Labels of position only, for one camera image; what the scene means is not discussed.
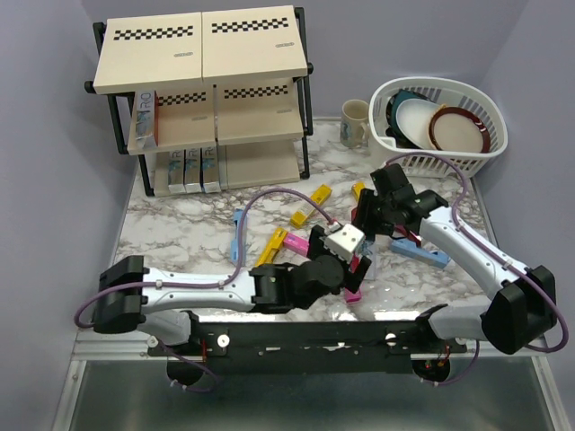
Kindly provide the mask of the red metallic toothpaste box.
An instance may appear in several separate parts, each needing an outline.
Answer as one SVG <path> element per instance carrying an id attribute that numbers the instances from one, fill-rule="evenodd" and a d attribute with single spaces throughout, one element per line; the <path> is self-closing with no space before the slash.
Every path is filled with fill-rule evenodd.
<path id="1" fill-rule="evenodd" d="M 158 144 L 158 97 L 155 91 L 137 93 L 135 142 L 138 149 L 155 147 Z"/>

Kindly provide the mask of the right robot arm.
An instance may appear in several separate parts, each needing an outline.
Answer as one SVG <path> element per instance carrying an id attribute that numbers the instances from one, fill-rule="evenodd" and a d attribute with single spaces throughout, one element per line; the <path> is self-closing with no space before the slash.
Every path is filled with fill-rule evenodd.
<path id="1" fill-rule="evenodd" d="M 555 281 L 544 266 L 530 268 L 487 242 L 437 192 L 415 191 L 403 168 L 390 164 L 371 172 L 353 224 L 366 236 L 391 235 L 402 227 L 445 252 L 489 298 L 486 307 L 442 304 L 419 316 L 415 345 L 426 352 L 446 339 L 490 342 L 513 355 L 557 322 Z"/>

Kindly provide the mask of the pink toothpaste box diagonal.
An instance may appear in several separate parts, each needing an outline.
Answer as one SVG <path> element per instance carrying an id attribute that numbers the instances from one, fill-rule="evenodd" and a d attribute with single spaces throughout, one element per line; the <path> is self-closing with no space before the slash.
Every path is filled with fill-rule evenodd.
<path id="1" fill-rule="evenodd" d="M 353 293 L 349 289 L 344 290 L 344 300 L 346 303 L 357 303 L 362 299 L 362 293 L 360 290 Z"/>

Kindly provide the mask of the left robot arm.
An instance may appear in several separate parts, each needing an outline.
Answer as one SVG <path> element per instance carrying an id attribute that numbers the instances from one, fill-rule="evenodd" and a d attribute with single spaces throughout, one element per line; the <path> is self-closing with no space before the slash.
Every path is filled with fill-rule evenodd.
<path id="1" fill-rule="evenodd" d="M 310 258 L 300 265 L 262 264 L 211 284 L 158 279 L 112 286 L 102 291 L 93 329 L 103 334 L 127 333 L 143 324 L 148 314 L 186 308 L 261 314 L 306 310 L 344 288 L 358 291 L 371 260 L 363 257 L 356 267 L 351 263 L 364 240 L 365 235 L 351 224 L 329 234 L 315 226 L 309 238 Z"/>

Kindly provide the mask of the metallic blue toothpaste box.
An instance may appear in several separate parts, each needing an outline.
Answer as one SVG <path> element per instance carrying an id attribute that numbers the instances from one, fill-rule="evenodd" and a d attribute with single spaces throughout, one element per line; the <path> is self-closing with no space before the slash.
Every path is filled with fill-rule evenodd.
<path id="1" fill-rule="evenodd" d="M 201 184 L 205 193 L 218 193 L 221 191 L 219 162 L 215 146 L 201 148 Z"/>
<path id="2" fill-rule="evenodd" d="M 185 192 L 200 193 L 201 192 L 201 152 L 198 148 L 190 149 L 185 152 L 184 158 L 184 177 L 183 185 Z"/>
<path id="3" fill-rule="evenodd" d="M 183 194 L 185 187 L 183 184 L 185 155 L 183 150 L 172 151 L 168 160 L 168 190 L 171 194 Z"/>

